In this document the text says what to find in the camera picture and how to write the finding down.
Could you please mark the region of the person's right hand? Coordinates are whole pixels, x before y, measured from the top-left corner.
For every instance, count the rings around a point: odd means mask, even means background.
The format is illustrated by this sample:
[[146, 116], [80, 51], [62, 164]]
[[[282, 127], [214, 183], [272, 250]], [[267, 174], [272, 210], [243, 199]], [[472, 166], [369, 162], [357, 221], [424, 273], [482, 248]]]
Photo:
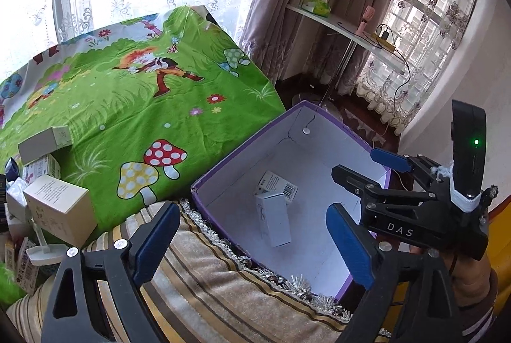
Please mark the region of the person's right hand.
[[479, 260], [440, 252], [451, 278], [456, 304], [462, 308], [484, 300], [490, 291], [491, 265], [487, 254]]

